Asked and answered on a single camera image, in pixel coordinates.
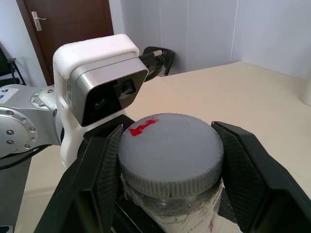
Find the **gray lid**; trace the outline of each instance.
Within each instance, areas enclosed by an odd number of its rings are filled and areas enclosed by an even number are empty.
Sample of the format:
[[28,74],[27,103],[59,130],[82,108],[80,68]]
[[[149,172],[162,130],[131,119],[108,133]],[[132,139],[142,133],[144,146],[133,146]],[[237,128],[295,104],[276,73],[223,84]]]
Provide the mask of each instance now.
[[224,148],[216,131],[187,115],[157,114],[122,135],[119,160],[125,181],[157,198],[187,197],[211,188],[222,171]]

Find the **door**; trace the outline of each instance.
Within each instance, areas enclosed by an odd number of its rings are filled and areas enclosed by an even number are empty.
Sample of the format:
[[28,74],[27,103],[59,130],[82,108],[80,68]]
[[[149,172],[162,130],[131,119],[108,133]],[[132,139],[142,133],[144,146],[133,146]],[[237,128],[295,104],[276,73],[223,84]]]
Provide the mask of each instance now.
[[[53,81],[52,58],[62,45],[113,35],[109,0],[24,0],[28,16],[39,42],[44,62]],[[41,31],[32,12],[41,18]]]

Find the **tabletop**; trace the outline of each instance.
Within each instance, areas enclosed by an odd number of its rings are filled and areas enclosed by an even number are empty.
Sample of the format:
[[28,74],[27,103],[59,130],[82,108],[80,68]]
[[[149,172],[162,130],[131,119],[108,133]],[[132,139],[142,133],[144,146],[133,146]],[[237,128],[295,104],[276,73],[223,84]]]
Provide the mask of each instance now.
[[[299,99],[303,85],[302,79],[237,62],[146,82],[126,113],[133,120],[181,113],[209,124],[242,127],[256,135],[311,197],[311,107]],[[64,173],[59,151],[52,146],[32,159],[16,233],[32,233],[39,222]],[[239,232],[222,221],[216,232]]]

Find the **black chair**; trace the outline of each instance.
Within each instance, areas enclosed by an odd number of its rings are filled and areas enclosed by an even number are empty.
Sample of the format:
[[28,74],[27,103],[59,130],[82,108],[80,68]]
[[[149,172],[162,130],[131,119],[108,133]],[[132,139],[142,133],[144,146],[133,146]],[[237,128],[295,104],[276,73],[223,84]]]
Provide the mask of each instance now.
[[22,75],[20,74],[18,67],[15,64],[16,58],[7,59],[3,51],[0,48],[0,76],[12,74],[11,79],[0,80],[0,86],[5,86],[9,84],[20,84],[18,78],[15,78],[14,72],[17,71],[19,78],[23,85],[26,85]]
[[166,68],[165,72],[164,72],[164,76],[168,76],[170,69],[171,69],[171,66],[173,64],[173,61],[174,61],[175,52],[172,50],[168,50],[168,49],[164,49],[164,48],[160,48],[160,47],[147,47],[147,48],[145,48],[143,54],[147,54],[147,53],[154,52],[157,50],[162,51],[162,57],[165,59],[164,67]]

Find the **door frame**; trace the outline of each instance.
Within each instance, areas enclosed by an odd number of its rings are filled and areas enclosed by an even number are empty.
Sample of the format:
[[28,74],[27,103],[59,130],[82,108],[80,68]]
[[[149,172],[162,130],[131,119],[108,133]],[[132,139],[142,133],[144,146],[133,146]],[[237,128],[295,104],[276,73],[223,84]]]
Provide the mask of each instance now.
[[[45,79],[47,85],[50,86],[53,84],[53,77],[50,75],[47,62],[44,58],[42,48],[41,48],[40,43],[39,43],[39,39],[36,35],[35,26],[33,24],[33,19],[28,14],[28,9],[27,9],[27,5],[26,5],[25,0],[16,0],[16,2],[17,2],[17,5],[19,7],[19,11],[21,13],[21,16],[25,22],[30,40],[34,46],[35,53],[37,55],[39,64],[41,66],[44,79]],[[104,15],[105,15],[105,21],[106,21],[107,28],[109,31],[112,31],[112,33],[113,33],[109,0],[102,0],[102,3],[103,3],[103,8],[104,8]]]

